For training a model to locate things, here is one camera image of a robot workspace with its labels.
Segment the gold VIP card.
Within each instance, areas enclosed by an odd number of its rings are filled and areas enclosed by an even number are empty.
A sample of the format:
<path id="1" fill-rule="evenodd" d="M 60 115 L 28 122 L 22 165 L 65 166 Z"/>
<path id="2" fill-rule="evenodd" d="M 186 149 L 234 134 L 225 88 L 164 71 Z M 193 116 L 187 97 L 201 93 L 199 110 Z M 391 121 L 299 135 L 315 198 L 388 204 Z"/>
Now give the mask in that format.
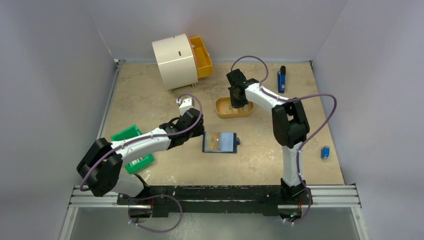
<path id="1" fill-rule="evenodd" d="M 205 135 L 205 151 L 217 152 L 220 150 L 220 133 L 209 132 Z"/>

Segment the orange oval tray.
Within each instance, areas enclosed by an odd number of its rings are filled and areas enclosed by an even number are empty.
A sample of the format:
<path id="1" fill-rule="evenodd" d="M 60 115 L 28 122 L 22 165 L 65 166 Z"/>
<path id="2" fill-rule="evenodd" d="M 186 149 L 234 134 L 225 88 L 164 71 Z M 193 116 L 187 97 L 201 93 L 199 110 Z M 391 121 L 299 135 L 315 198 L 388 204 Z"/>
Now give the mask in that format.
<path id="1" fill-rule="evenodd" d="M 240 118 L 240 117 L 247 117 L 251 115 L 254 111 L 254 104 L 252 102 L 249 102 L 246 106 L 248 106 L 248 110 L 245 112 L 239 113 L 239 114 L 227 114 L 226 110 L 228 108 L 228 105 L 231 105 L 231 98 L 230 97 L 220 97 L 215 101 L 215 111 L 216 115 L 219 118 L 222 119 L 228 119 L 228 118 Z"/>

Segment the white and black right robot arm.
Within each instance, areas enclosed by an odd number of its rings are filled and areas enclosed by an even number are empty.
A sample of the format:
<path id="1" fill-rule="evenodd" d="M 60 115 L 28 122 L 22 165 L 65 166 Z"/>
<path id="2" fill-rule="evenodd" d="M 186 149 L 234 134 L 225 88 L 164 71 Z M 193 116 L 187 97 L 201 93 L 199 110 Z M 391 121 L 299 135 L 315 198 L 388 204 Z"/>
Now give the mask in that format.
<path id="1" fill-rule="evenodd" d="M 247 79 L 240 69 L 227 73 L 226 78 L 230 84 L 228 90 L 233 108 L 253 103 L 271 114 L 273 135 L 281 145 L 283 155 L 280 196 L 284 202 L 294 203 L 306 188 L 302 144 L 307 139 L 310 126 L 302 102 L 278 96 L 258 80 Z"/>

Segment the blue leather card holder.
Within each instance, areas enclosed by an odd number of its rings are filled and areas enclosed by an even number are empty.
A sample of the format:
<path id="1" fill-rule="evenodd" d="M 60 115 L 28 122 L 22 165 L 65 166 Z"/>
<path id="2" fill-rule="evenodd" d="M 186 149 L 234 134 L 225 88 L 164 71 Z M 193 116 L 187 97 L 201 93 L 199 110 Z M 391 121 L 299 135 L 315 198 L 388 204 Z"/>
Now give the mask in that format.
<path id="1" fill-rule="evenodd" d="M 205 151 L 205 135 L 207 133 L 220 133 L 220 148 L 219 151 Z M 202 139 L 202 152 L 203 153 L 237 153 L 237 148 L 241 144 L 235 132 L 206 132 Z"/>

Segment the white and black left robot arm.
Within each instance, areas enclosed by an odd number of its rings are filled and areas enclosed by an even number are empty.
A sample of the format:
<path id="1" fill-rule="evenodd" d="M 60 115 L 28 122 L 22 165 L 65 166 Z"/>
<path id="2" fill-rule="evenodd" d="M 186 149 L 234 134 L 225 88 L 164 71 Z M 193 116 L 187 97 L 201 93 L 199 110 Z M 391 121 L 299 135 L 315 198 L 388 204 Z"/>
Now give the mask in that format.
<path id="1" fill-rule="evenodd" d="M 142 205 L 149 199 L 149 186 L 142 177 L 123 172 L 121 168 L 149 154 L 181 146 L 204 132 L 202 112 L 190 108 L 180 117 L 140 136 L 112 142 L 99 138 L 76 167 L 82 178 L 80 190 L 91 191 L 95 197 L 119 193 Z"/>

